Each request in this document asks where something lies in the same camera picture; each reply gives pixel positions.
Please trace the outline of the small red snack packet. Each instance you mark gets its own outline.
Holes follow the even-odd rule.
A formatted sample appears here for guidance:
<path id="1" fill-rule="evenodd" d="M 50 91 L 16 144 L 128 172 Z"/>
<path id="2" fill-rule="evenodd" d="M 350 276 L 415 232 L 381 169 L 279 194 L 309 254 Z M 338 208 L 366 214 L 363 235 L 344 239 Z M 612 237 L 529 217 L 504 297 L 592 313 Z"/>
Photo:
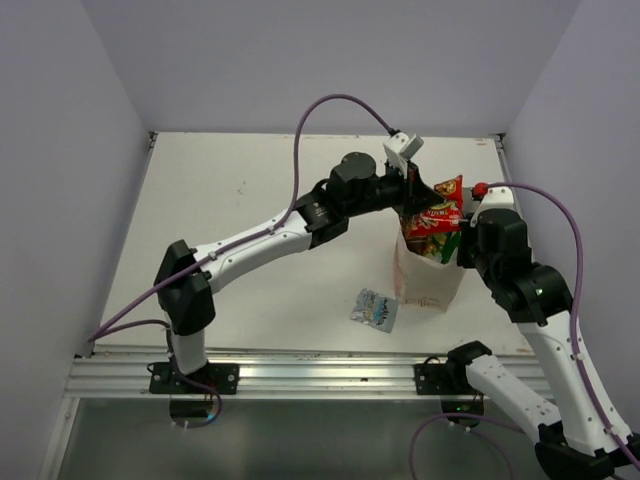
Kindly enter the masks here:
<path id="1" fill-rule="evenodd" d="M 440 182 L 433 188 L 444 201 L 412 217 L 402 217 L 401 231 L 405 240 L 423 239 L 460 229 L 464 203 L 463 176 Z"/>

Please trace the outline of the green snack bag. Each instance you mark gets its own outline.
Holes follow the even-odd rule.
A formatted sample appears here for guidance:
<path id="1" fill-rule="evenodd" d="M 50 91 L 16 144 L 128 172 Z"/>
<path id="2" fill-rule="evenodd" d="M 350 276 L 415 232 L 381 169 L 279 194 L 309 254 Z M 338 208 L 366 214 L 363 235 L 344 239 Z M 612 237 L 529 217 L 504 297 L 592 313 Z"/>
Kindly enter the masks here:
<path id="1" fill-rule="evenodd" d="M 410 252 L 440 264 L 448 264 L 460 243 L 459 232 L 445 232 L 406 241 Z"/>

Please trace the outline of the beige paper bag orange handles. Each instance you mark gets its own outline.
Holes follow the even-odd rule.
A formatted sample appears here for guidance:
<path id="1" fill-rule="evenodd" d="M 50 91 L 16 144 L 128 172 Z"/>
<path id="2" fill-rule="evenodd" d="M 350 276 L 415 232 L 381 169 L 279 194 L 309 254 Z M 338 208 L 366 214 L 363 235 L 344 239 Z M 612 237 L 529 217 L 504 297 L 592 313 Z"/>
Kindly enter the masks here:
<path id="1" fill-rule="evenodd" d="M 400 230 L 394 252 L 394 289 L 399 302 L 447 310 L 462 282 L 464 271 L 457 265 L 457 251 L 448 264 L 412 253 Z"/>

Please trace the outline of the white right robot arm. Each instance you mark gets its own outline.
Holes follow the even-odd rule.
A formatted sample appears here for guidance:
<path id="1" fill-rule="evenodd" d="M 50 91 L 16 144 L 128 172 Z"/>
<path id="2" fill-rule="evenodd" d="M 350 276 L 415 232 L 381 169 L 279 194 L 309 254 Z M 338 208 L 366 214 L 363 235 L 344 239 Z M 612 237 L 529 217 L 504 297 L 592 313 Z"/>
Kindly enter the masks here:
<path id="1" fill-rule="evenodd" d="M 533 261 L 524 220 L 510 209 L 485 210 L 463 227 L 460 247 L 459 265 L 477 270 L 525 337 L 553 400 L 509 374 L 479 341 L 448 353 L 449 387 L 496 403 L 532 441 L 550 479 L 605 479 L 638 465 L 639 436 L 620 418 L 571 322 L 576 300 L 557 270 Z"/>

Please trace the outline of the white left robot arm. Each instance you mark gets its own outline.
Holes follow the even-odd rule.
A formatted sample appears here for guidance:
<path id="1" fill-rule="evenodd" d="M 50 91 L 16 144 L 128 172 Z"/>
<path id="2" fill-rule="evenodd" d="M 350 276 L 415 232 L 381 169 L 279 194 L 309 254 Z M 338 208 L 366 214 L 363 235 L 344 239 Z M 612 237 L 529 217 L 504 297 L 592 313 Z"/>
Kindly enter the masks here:
<path id="1" fill-rule="evenodd" d="M 204 330 L 216 316 L 213 296 L 225 286 L 279 258 L 334 240 L 347 231 L 352 217 L 387 208 L 411 216 L 443 200 L 422 181 L 414 162 L 386 163 L 384 175 L 379 176 L 370 155 L 352 152 L 282 218 L 209 245 L 191 248 L 183 240 L 172 243 L 154 290 L 170 322 L 167 339 L 175 384 L 193 393 L 207 383 Z"/>

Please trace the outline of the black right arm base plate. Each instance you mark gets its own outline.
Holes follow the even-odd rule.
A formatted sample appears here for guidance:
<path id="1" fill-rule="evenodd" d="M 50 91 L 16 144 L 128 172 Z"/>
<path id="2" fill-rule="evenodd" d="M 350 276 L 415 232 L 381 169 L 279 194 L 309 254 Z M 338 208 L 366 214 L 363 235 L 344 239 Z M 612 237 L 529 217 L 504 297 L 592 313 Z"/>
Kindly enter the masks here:
<path id="1" fill-rule="evenodd" d="M 440 362 L 435 357 L 428 357 L 422 363 L 413 365 L 413 374 L 417 395 L 478 394 L 468 383 L 464 368 L 452 360 Z"/>

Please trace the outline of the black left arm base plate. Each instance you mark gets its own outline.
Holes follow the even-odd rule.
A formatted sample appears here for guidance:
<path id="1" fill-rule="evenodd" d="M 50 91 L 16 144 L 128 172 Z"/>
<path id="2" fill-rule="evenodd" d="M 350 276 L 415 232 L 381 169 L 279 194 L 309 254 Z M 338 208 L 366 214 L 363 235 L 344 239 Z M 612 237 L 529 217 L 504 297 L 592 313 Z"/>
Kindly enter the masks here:
<path id="1" fill-rule="evenodd" d="M 204 394 L 202 388 L 178 379 L 169 362 L 147 365 L 151 375 L 149 392 L 164 395 Z M 214 388 L 220 395 L 235 395 L 239 382 L 239 365 L 234 363 L 208 363 L 200 370 L 187 375 L 192 382 Z"/>

